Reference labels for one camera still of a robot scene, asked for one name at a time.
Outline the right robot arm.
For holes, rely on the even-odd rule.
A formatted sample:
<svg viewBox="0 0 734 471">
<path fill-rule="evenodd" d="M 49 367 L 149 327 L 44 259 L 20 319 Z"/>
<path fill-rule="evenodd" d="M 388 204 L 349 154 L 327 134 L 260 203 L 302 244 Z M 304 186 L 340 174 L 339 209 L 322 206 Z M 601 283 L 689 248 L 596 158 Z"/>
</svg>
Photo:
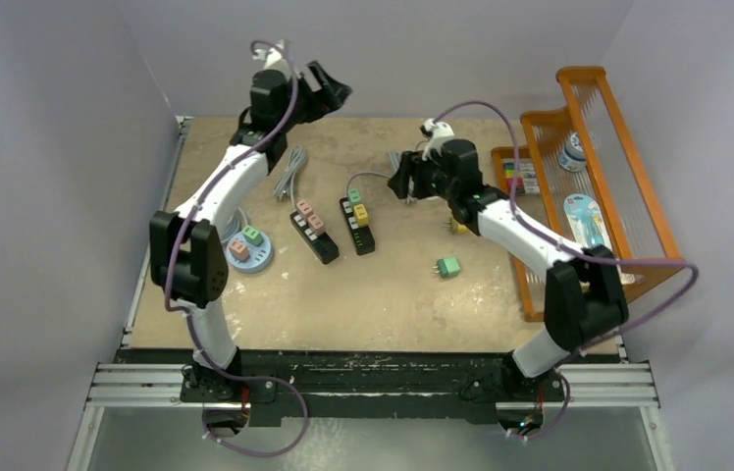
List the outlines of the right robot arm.
<svg viewBox="0 0 734 471">
<path fill-rule="evenodd" d="M 531 218 L 520 219 L 512 198 L 484 183 L 471 141 L 450 139 L 437 150 L 403 152 L 388 186 L 399 199 L 445 200 L 458 223 L 543 278 L 544 325 L 502 362 L 501 384 L 509 396 L 528 397 L 562 360 L 628 320 L 612 251 L 583 248 Z"/>
</svg>

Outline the black strip with green USB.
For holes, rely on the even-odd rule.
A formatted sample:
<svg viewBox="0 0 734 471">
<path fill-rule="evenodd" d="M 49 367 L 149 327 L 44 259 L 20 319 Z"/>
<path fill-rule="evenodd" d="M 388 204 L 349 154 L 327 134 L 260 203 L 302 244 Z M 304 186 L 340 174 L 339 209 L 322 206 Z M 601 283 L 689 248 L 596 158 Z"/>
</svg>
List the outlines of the black strip with green USB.
<svg viewBox="0 0 734 471">
<path fill-rule="evenodd" d="M 341 198 L 339 204 L 356 254 L 361 256 L 374 252 L 376 241 L 370 226 L 368 225 L 363 228 L 357 227 L 353 217 L 353 206 L 349 204 L 347 198 Z"/>
</svg>

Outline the black strip with pink plugs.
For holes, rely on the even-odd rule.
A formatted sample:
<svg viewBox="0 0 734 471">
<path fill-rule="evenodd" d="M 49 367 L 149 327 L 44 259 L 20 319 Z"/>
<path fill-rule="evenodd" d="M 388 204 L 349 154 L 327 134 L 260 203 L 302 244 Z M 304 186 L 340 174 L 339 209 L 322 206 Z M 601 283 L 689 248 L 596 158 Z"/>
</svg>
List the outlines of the black strip with pink plugs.
<svg viewBox="0 0 734 471">
<path fill-rule="evenodd" d="M 340 250 L 335 241 L 327 234 L 316 235 L 298 211 L 293 211 L 289 219 L 302 240 L 322 264 L 328 265 L 340 256 Z"/>
</svg>

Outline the black aluminium robot base frame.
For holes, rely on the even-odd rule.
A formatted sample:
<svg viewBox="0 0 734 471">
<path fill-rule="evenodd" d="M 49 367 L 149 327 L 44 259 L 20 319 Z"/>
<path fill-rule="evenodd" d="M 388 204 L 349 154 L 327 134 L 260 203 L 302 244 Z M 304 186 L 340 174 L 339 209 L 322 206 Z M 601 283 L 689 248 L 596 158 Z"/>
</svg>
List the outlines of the black aluminium robot base frame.
<svg viewBox="0 0 734 471">
<path fill-rule="evenodd" d="M 196 366 L 184 349 L 124 349 L 97 367 L 87 402 L 186 407 L 257 427 L 286 418 L 458 419 L 535 429 L 562 406 L 639 408 L 658 395 L 649 365 L 606 354 L 512 386 L 496 353 L 247 349 L 243 380 Z"/>
</svg>

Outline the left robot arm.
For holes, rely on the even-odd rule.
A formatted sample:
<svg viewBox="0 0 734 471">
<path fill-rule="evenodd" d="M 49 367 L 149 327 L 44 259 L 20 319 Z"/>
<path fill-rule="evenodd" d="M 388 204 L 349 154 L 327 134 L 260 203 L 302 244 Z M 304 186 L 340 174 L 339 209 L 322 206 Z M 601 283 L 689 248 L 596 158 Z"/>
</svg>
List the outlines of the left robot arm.
<svg viewBox="0 0 734 471">
<path fill-rule="evenodd" d="M 336 112 L 352 93 L 319 62 L 307 68 L 316 88 L 286 66 L 257 72 L 223 160 L 188 200 L 171 212 L 155 212 L 149 222 L 150 280 L 162 289 L 166 309 L 183 314 L 193 359 L 210 369 L 205 388 L 221 401 L 240 395 L 243 375 L 222 311 L 229 264 L 220 230 L 276 167 L 288 132 Z"/>
</svg>

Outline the green plug adapter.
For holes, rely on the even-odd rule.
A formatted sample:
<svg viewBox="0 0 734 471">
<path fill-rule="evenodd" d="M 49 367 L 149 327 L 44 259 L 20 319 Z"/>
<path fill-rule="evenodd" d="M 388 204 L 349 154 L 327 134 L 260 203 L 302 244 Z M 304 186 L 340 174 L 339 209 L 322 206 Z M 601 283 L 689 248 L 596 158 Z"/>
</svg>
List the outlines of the green plug adapter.
<svg viewBox="0 0 734 471">
<path fill-rule="evenodd" d="M 453 278 L 461 272 L 459 261 L 454 256 L 438 259 L 434 269 L 441 279 Z"/>
</svg>

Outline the yellow plug adapter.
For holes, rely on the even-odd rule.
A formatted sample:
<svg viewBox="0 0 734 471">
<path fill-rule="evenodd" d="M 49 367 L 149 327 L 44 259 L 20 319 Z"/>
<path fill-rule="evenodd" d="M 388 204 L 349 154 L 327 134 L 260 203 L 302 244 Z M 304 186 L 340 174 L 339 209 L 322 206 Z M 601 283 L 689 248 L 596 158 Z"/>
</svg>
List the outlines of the yellow plug adapter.
<svg viewBox="0 0 734 471">
<path fill-rule="evenodd" d="M 469 233 L 469 229 L 465 225 L 457 222 L 453 218 L 449 219 L 447 227 L 448 230 L 454 235 L 463 235 Z"/>
</svg>

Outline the yellow plug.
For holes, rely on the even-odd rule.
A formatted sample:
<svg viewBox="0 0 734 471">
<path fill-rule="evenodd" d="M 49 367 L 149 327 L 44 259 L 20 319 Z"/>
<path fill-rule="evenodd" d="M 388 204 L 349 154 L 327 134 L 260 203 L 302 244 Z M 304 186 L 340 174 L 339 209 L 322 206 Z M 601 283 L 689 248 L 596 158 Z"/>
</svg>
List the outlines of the yellow plug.
<svg viewBox="0 0 734 471">
<path fill-rule="evenodd" d="M 363 203 L 356 204 L 352 207 L 353 217 L 358 228 L 369 225 L 369 213 Z"/>
</svg>

